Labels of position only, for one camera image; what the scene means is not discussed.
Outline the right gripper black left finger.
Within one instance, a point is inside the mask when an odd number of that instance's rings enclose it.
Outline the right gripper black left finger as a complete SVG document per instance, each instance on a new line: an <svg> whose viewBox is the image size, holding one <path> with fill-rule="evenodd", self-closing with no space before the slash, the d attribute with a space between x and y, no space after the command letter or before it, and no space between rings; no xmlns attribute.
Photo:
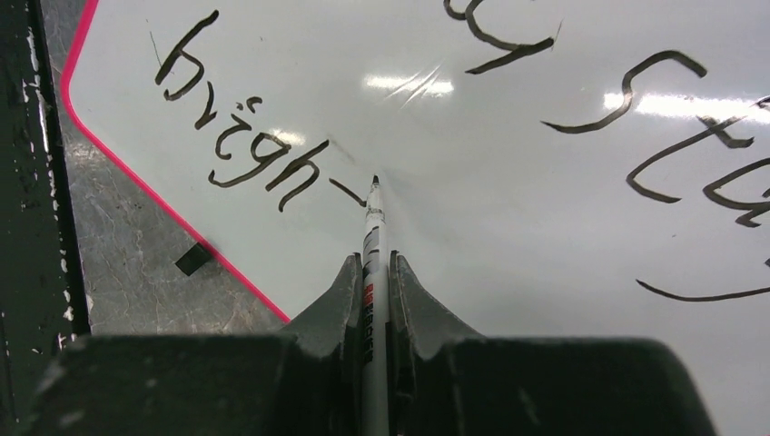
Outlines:
<svg viewBox="0 0 770 436"><path fill-rule="evenodd" d="M275 332L92 335L45 370L22 435L357 435L361 258Z"/></svg>

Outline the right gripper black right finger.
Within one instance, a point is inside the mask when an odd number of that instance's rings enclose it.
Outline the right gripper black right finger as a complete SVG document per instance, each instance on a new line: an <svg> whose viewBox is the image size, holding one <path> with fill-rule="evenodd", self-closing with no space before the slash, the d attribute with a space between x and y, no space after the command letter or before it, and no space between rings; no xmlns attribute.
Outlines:
<svg viewBox="0 0 770 436"><path fill-rule="evenodd" d="M390 256L395 435L713 435L684 364L638 337L492 337Z"/></svg>

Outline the whiteboard marker pen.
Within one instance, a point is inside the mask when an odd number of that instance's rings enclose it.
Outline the whiteboard marker pen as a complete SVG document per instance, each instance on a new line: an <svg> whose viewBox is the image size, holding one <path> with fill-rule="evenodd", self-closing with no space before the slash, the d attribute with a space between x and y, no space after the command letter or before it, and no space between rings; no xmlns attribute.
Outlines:
<svg viewBox="0 0 770 436"><path fill-rule="evenodd" d="M380 178L372 178L366 200L366 235L362 246L361 433L389 435L387 358L388 261Z"/></svg>

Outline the pink framed whiteboard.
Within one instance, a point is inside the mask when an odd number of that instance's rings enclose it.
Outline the pink framed whiteboard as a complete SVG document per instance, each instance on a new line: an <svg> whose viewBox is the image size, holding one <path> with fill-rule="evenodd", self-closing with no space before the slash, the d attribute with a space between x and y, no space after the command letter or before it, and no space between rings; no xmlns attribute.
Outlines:
<svg viewBox="0 0 770 436"><path fill-rule="evenodd" d="M81 131L279 316L388 246L488 335L643 336L769 432L766 1L90 1Z"/></svg>

